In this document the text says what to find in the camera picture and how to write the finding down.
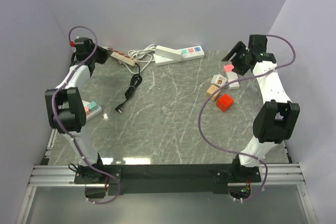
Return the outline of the wooden power strip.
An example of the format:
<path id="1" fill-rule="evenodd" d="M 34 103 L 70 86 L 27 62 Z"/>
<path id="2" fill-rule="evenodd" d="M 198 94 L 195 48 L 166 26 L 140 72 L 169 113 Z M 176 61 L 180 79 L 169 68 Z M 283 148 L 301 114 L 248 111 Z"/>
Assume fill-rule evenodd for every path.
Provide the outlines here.
<path id="1" fill-rule="evenodd" d="M 119 51 L 116 51 L 110 47 L 103 47 L 104 49 L 106 49 L 110 55 L 110 57 L 120 61 L 121 63 L 125 63 L 127 65 L 130 66 L 135 66 L 135 64 L 137 63 L 137 60 L 131 58 L 128 55 L 125 55 Z"/>

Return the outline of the white multicolour power strip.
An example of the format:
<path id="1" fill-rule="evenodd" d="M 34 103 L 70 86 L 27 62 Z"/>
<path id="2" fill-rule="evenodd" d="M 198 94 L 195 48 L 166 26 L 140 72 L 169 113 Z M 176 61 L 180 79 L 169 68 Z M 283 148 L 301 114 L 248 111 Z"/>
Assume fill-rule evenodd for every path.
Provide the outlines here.
<path id="1" fill-rule="evenodd" d="M 183 49 L 180 49 L 180 52 L 181 52 L 180 60 L 170 59 L 167 57 L 162 57 L 162 56 L 154 54 L 153 56 L 154 56 L 154 61 L 155 61 L 156 66 L 164 66 L 164 65 L 169 65 L 173 63 L 180 63 L 180 62 L 185 62 L 189 60 L 201 59 L 201 58 L 204 58 L 205 56 L 205 53 L 201 46 L 183 48 Z"/>

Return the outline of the white cube plug adapter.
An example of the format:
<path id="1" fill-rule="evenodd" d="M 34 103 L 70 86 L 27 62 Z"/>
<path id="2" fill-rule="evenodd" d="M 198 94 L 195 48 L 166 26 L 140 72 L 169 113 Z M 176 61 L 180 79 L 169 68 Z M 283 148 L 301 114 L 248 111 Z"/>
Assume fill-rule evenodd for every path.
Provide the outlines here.
<path id="1" fill-rule="evenodd" d="M 238 75 L 232 71 L 226 72 L 226 76 L 227 76 L 227 81 L 230 82 L 230 84 L 228 85 L 228 90 L 237 90 L 239 89 L 240 85 L 239 82 L 233 82 L 235 80 L 238 79 Z"/>

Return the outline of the white triangular strip base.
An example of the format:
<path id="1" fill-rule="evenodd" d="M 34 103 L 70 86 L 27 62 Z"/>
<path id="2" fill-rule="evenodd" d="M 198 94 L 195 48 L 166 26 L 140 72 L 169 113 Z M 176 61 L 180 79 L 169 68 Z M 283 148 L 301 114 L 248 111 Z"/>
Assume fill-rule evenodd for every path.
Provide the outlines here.
<path id="1" fill-rule="evenodd" d="M 82 100 L 82 104 L 85 109 L 87 121 L 102 112 L 102 107 L 98 105 L 95 101 L 87 102 Z"/>

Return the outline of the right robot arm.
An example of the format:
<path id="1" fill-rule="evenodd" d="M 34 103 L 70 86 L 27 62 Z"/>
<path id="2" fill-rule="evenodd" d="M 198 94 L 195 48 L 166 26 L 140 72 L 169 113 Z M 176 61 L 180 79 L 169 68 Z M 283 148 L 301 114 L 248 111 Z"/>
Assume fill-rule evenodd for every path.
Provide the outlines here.
<path id="1" fill-rule="evenodd" d="M 239 41 L 223 58 L 233 65 L 240 80 L 248 71 L 257 80 L 263 105 L 253 122 L 253 137 L 241 153 L 233 159 L 230 175 L 241 182 L 258 175 L 257 166 L 276 145 L 290 139 L 300 113 L 298 103 L 286 94 L 279 78 L 276 57 L 267 52 L 267 35 L 250 35 L 248 45 Z"/>

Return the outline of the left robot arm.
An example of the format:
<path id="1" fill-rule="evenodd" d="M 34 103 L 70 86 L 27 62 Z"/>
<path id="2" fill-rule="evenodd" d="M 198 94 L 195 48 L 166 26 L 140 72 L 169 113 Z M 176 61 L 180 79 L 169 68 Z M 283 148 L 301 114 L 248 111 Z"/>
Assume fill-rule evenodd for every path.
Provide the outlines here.
<path id="1" fill-rule="evenodd" d="M 92 76 L 95 64 L 104 64 L 108 51 L 92 39 L 81 37 L 70 43 L 75 48 L 69 72 L 54 89 L 45 91 L 48 121 L 70 143 L 78 157 L 75 170 L 79 177 L 99 183 L 110 175 L 105 172 L 99 153 L 93 147 L 85 125 L 87 115 L 80 89 Z"/>

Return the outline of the red cube plug adapter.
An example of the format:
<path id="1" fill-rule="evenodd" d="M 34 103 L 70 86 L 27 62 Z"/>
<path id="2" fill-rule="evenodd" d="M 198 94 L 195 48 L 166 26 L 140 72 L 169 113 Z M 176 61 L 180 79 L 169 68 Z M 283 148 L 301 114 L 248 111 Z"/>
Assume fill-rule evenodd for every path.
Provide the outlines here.
<path id="1" fill-rule="evenodd" d="M 220 98 L 216 101 L 216 106 L 222 111 L 227 111 L 232 104 L 234 103 L 234 99 L 231 98 L 228 94 L 222 95 Z"/>

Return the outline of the salmon plug adapter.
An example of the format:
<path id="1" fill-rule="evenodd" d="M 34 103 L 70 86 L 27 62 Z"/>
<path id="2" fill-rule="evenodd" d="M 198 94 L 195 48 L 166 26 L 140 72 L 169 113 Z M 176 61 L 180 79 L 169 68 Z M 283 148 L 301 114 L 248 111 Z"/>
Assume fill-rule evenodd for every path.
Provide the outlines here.
<path id="1" fill-rule="evenodd" d="M 86 115 L 89 115 L 89 114 L 90 114 L 90 110 L 88 109 L 88 107 L 85 106 L 84 109 L 85 109 L 85 113 L 86 113 Z"/>

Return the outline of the pink plug adapter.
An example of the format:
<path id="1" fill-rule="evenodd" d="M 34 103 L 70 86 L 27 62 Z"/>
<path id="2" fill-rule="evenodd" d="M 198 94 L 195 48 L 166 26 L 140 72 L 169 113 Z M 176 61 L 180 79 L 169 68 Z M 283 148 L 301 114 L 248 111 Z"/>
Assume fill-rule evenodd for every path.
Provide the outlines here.
<path id="1" fill-rule="evenodd" d="M 226 73 L 227 73 L 227 72 L 232 72 L 233 69 L 234 69 L 234 66 L 231 65 L 231 64 L 229 64 L 229 65 L 224 65 L 224 66 L 223 66 L 223 69 L 224 69 L 224 71 L 225 71 Z"/>

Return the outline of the wooden cube plug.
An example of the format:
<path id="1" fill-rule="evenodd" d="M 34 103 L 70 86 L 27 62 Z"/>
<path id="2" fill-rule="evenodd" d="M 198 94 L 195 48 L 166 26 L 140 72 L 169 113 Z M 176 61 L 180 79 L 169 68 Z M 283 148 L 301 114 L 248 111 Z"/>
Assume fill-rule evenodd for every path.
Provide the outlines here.
<path id="1" fill-rule="evenodd" d="M 216 99 L 218 98 L 218 96 L 220 95 L 220 92 L 221 92 L 221 91 L 216 92 L 218 89 L 219 89 L 218 86 L 212 84 L 212 85 L 207 89 L 205 96 L 206 96 L 207 98 L 210 97 L 210 96 L 212 96 L 210 100 L 211 100 L 211 101 L 216 101 Z"/>

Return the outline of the white fruit print plug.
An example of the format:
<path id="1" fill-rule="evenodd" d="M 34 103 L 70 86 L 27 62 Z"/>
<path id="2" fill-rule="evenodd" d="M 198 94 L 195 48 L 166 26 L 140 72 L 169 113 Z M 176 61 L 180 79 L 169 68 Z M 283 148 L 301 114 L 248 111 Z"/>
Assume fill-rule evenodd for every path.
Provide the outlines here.
<path id="1" fill-rule="evenodd" d="M 227 78 L 222 76 L 221 74 L 215 74 L 213 75 L 211 79 L 211 84 L 217 87 L 222 87 L 226 83 L 227 83 Z"/>

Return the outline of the teal plug adapter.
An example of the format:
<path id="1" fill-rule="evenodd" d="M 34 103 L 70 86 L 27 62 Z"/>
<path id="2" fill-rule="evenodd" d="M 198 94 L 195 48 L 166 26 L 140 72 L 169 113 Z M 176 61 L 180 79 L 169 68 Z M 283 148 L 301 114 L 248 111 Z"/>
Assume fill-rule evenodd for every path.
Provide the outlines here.
<path id="1" fill-rule="evenodd" d="M 87 107 L 90 110 L 90 112 L 93 112 L 98 108 L 98 105 L 97 105 L 96 102 L 92 101 L 92 102 L 87 104 Z"/>

